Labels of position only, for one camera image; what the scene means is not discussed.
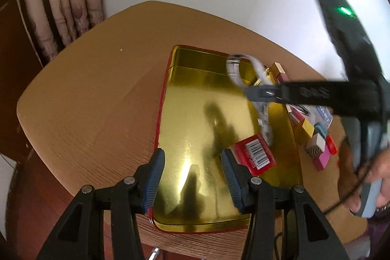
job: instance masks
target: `wood grain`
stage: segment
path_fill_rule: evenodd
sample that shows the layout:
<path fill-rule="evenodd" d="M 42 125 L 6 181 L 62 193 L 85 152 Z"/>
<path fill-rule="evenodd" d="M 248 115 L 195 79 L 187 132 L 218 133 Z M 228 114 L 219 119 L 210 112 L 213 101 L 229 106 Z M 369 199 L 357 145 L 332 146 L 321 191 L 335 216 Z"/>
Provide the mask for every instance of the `wood grain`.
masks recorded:
<path fill-rule="evenodd" d="M 34 152 L 18 170 L 11 189 L 7 212 L 7 241 L 1 241 L 0 235 L 0 256 L 9 247 L 9 253 L 14 252 L 15 255 L 12 259 L 35 260 L 72 199 L 72 195 Z M 103 234 L 105 260 L 113 260 L 111 227 L 107 223 L 104 223 Z M 142 244 L 142 249 L 145 259 L 149 259 L 153 247 Z M 167 260 L 196 259 L 168 253 Z"/>
<path fill-rule="evenodd" d="M 303 61 L 268 39 L 224 19 L 162 2 L 132 6 L 77 39 L 33 80 L 18 102 L 18 118 L 44 163 L 72 194 L 84 184 L 110 186 L 132 175 L 153 152 L 159 96 L 171 49 L 192 45 L 241 52 L 270 65 L 279 62 L 291 80 L 322 79 Z M 331 127 L 339 142 L 343 129 Z M 304 185 L 321 208 L 338 199 L 337 157 L 316 172 L 301 149 Z M 346 242 L 365 220 L 340 208 L 330 216 Z M 193 257 L 238 259 L 246 231 L 173 235 L 138 224 L 143 243 Z"/>

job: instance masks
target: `wooden table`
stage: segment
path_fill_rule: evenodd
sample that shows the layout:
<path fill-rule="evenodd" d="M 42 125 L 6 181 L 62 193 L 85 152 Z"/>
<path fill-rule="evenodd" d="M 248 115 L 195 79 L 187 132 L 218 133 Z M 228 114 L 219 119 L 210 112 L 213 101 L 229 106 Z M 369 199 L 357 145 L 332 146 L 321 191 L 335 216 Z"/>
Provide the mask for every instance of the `wooden table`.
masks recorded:
<path fill-rule="evenodd" d="M 111 186 L 149 160 L 169 53 L 177 44 L 245 53 L 281 63 L 291 80 L 323 79 L 303 61 L 232 22 L 162 2 L 132 6 L 77 39 L 32 81 L 18 102 L 20 123 L 39 156 L 75 195 L 81 186 Z M 336 118 L 330 133 L 340 143 Z M 337 156 L 317 172 L 300 150 L 303 181 L 321 209 L 338 199 Z M 329 216 L 342 242 L 366 227 L 344 207 Z M 141 241 L 212 259 L 238 259 L 246 230 L 178 235 L 154 229 L 138 217 Z M 276 221 L 280 230 L 280 221 Z"/>

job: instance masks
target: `dark wooden cabinet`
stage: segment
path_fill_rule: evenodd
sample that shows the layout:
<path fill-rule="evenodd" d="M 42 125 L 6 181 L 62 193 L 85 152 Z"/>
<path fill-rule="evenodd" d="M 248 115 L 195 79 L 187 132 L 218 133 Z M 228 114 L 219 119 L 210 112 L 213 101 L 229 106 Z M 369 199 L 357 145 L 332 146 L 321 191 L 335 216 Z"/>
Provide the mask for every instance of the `dark wooden cabinet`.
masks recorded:
<path fill-rule="evenodd" d="M 31 146 L 16 116 L 16 103 L 41 69 L 16 0 L 0 0 L 0 152 L 18 162 Z"/>

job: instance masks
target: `pink eraser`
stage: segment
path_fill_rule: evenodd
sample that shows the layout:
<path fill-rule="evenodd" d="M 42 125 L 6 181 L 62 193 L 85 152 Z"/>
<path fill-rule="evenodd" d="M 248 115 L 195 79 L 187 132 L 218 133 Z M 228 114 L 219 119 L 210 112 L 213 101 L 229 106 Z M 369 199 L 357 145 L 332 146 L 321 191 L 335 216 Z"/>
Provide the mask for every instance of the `pink eraser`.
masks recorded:
<path fill-rule="evenodd" d="M 329 159 L 331 157 L 331 153 L 329 151 L 328 145 L 325 145 L 325 150 L 323 153 L 321 153 L 318 157 L 314 158 L 313 164 L 317 171 L 325 170 L 326 165 L 329 162 Z"/>

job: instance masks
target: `gold box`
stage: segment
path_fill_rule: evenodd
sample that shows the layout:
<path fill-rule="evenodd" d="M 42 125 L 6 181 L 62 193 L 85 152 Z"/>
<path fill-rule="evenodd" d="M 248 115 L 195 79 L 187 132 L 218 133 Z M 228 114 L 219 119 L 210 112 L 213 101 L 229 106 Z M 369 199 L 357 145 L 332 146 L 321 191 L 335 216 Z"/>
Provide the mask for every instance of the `gold box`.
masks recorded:
<path fill-rule="evenodd" d="M 275 78 L 277 78 L 279 76 L 279 74 L 286 74 L 286 72 L 284 72 L 282 66 L 277 62 L 272 63 L 270 69 L 271 69 L 271 72 Z"/>
<path fill-rule="evenodd" d="M 157 120 L 156 147 L 165 151 L 152 223 L 169 232 L 194 233 L 244 228 L 250 215 L 234 207 L 221 168 L 222 150 L 259 132 L 257 113 L 226 72 L 226 53 L 173 48 Z M 254 84 L 249 61 L 240 74 Z M 261 175 L 275 186 L 302 184 L 299 153 L 284 105 L 270 104 L 276 165 Z"/>
<path fill-rule="evenodd" d="M 295 139 L 299 144 L 306 143 L 313 136 L 314 126 L 305 118 L 294 128 Z"/>

